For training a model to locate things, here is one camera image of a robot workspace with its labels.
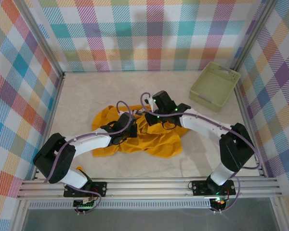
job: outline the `crumpled yellow fabric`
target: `crumpled yellow fabric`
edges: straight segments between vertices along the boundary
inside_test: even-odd
[[[130,109],[135,112],[142,109],[141,105],[131,106]],[[126,107],[119,107],[120,111],[128,111]],[[169,158],[179,154],[182,151],[181,139],[188,129],[177,126],[172,130],[166,130],[161,123],[149,126],[145,115],[137,115],[137,138],[128,138],[119,145],[112,145],[106,148],[93,150],[93,156],[108,156],[115,152],[133,153],[145,150],[147,153],[163,158]],[[111,121],[118,120],[119,115],[116,107],[108,106],[102,110],[95,118],[92,124],[92,130],[96,130]],[[173,124],[165,123],[165,128],[173,128]]]

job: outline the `black mounting bracket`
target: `black mounting bracket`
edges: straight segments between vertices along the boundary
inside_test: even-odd
[[[102,129],[104,129],[107,132],[116,132],[121,129],[123,129],[128,121],[130,119],[130,114],[127,112],[124,112],[118,121],[112,121],[108,123],[107,125],[101,126]],[[118,133],[116,135],[111,135],[111,140],[108,146],[120,144],[123,141],[125,141],[127,138],[136,138],[137,137],[137,124],[136,124],[136,118],[132,115],[132,119],[128,127],[122,131],[121,133]]]
[[[236,194],[235,185],[232,180],[227,180],[221,186],[221,189],[217,193],[212,192],[212,190],[208,187],[208,182],[206,180],[192,181],[191,189],[193,191],[193,196],[212,196],[212,195],[216,195],[216,197],[227,196],[228,191],[229,191],[229,195]]]
[[[155,95],[152,96],[152,98],[156,106],[158,107],[158,109],[154,111],[154,113],[156,114],[167,115],[167,114],[172,114],[172,113],[182,113],[182,112],[185,112],[187,109],[191,109],[189,105],[186,105],[184,103],[176,105],[175,102],[170,98],[168,93],[164,90],[156,93]],[[169,122],[171,124],[175,124],[176,126],[181,127],[180,117],[181,115],[159,117],[159,116],[152,115],[150,113],[145,114],[145,119],[148,122],[149,126],[152,126],[159,122],[162,122],[162,123]]]
[[[99,193],[102,197],[105,197],[107,191],[107,182],[93,182],[92,180],[88,180],[81,189],[96,192]],[[92,193],[80,192],[72,189],[67,185],[65,186],[63,197],[92,197]]]

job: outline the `metal rail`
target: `metal rail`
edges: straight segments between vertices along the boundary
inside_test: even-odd
[[[256,22],[256,26],[253,29],[250,37],[248,38],[246,44],[243,47],[241,54],[239,55],[236,64],[233,68],[234,71],[239,71],[241,66],[243,65],[248,53],[250,52],[252,46],[254,45],[255,41],[257,40],[258,36],[260,35],[266,21],[268,20],[269,16],[271,15],[275,5],[277,4],[278,0],[267,0],[266,4],[263,8],[263,11]]]
[[[92,179],[107,182],[107,194],[104,199],[187,199],[187,198],[215,198],[216,196],[193,196],[188,188],[191,180],[205,180],[200,178],[142,178],[142,179]],[[243,198],[276,197],[281,191],[275,178],[240,177]],[[238,182],[234,180],[236,190]],[[24,181],[18,199],[21,200],[50,200],[67,199],[63,197],[62,183],[49,184],[43,180]]]

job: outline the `light green plastic basket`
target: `light green plastic basket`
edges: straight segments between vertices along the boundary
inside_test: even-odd
[[[189,98],[218,112],[224,106],[241,74],[210,62],[189,92]]]

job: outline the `wire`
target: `wire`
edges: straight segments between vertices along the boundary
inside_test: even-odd
[[[89,209],[89,210],[86,211],[86,212],[83,212],[83,213],[82,213],[83,215],[85,215],[86,213],[92,212],[92,211],[101,203],[101,201],[102,201],[102,196],[101,196],[98,192],[93,192],[93,191],[78,189],[78,188],[75,188],[74,186],[69,185],[69,184],[68,184],[68,186],[69,186],[70,188],[72,188],[72,189],[74,189],[74,190],[77,190],[77,191],[79,191],[79,192],[82,192],[82,193],[92,193],[93,195],[97,195],[97,196],[100,198],[99,201],[98,201],[98,203],[96,203],[96,204],[93,206],[93,208]],[[79,206],[76,207],[76,211],[78,212],[78,214],[81,214],[80,211],[78,210],[78,207],[79,207]]]
[[[120,103],[121,101],[118,101],[117,102],[117,104],[116,104],[116,109],[117,109],[117,112],[118,112],[118,115],[120,115],[120,110],[119,110],[119,103]]]
[[[227,190],[227,194],[228,194],[227,200],[229,200],[229,196],[230,196],[229,189],[227,187],[225,187],[225,189]]]
[[[117,102],[117,105],[118,105],[119,103],[123,103],[123,104],[127,107],[127,109],[129,110],[130,118],[129,118],[128,123],[125,125],[125,127],[122,128],[122,129],[119,130],[119,131],[110,132],[110,133],[107,133],[107,132],[90,132],[90,133],[86,133],[86,134],[77,136],[77,137],[72,138],[72,139],[70,139],[69,141],[67,141],[65,144],[62,145],[62,147],[61,147],[60,150],[58,151],[58,154],[56,155],[56,158],[55,158],[55,160],[54,160],[54,162],[53,162],[53,166],[52,166],[52,168],[51,168],[51,170],[50,170],[50,173],[49,173],[48,177],[46,178],[46,180],[44,181],[44,183],[47,183],[47,182],[50,180],[50,178],[53,176],[53,172],[54,172],[54,170],[55,170],[55,168],[56,168],[56,166],[57,166],[59,157],[60,157],[63,149],[64,149],[68,144],[70,144],[71,142],[74,142],[74,141],[76,141],[76,140],[80,140],[80,139],[83,139],[83,138],[93,137],[93,136],[99,136],[99,135],[109,135],[109,136],[110,136],[110,135],[115,135],[115,134],[119,134],[119,133],[123,132],[125,129],[128,128],[128,126],[130,125],[131,120],[132,120],[131,109],[130,109],[130,107],[127,105],[127,103],[125,103],[124,101],[122,101],[122,100],[118,101],[118,102]]]
[[[96,188],[93,188],[93,189],[98,193],[98,190]],[[95,198],[93,197],[93,199],[95,199]],[[96,197],[96,199],[94,201],[96,201],[97,199],[98,199],[98,196]]]
[[[193,190],[191,187],[189,187],[189,184],[192,183],[191,181],[188,183],[187,187],[189,188],[189,190]]]
[[[89,177],[84,171],[82,171],[81,169],[79,169],[79,171],[82,172],[82,174],[85,175],[85,177],[86,177],[88,180],[90,179],[90,177]]]
[[[210,119],[208,119],[208,118],[206,118],[206,117],[203,117],[203,116],[201,116],[201,115],[195,115],[195,114],[193,114],[193,113],[184,113],[184,112],[183,112],[183,113],[171,113],[171,114],[156,114],[156,113],[154,113],[154,112],[151,112],[150,110],[147,109],[147,107],[146,107],[145,104],[144,104],[143,97],[144,97],[145,95],[148,95],[149,97],[151,97],[151,94],[148,93],[148,92],[144,92],[144,93],[142,93],[142,95],[140,96],[140,103],[141,103],[143,109],[144,109],[147,113],[149,113],[149,114],[151,114],[151,115],[153,115],[153,116],[159,116],[159,117],[169,117],[169,116],[182,116],[182,115],[186,115],[186,116],[193,116],[193,117],[197,117],[197,118],[199,118],[199,119],[202,119],[202,120],[204,120],[204,121],[206,121],[206,122],[208,122],[208,123],[210,123],[210,124],[213,124],[213,125],[219,127],[220,129],[226,130],[226,131],[228,131],[228,132],[236,135],[237,137],[239,137],[240,139],[242,139],[242,140],[254,151],[255,155],[257,156],[257,158],[258,158],[258,160],[259,160],[258,165],[255,166],[255,167],[243,167],[243,168],[245,168],[245,169],[260,169],[261,166],[263,165],[262,158],[261,158],[259,152],[257,151],[257,149],[256,149],[245,137],[243,137],[243,136],[240,135],[239,133],[237,133],[237,132],[235,132],[235,131],[233,131],[233,130],[231,130],[231,129],[229,129],[229,128],[226,128],[226,127],[220,125],[219,123],[216,123],[216,122],[214,122],[214,121],[212,121],[212,120],[210,120]]]
[[[235,199],[233,200],[232,204],[231,204],[229,207],[227,207],[226,209],[224,209],[223,212],[225,212],[225,211],[227,211],[227,210],[229,210],[230,208],[233,207],[233,205],[236,203],[237,198],[239,197],[240,192],[241,192],[241,182],[240,182],[240,180],[239,180],[238,177],[234,177],[234,178],[236,178],[237,183],[238,183],[238,186],[239,186],[239,187],[238,187],[238,190],[237,190],[237,193],[236,193],[236,197],[235,197]]]

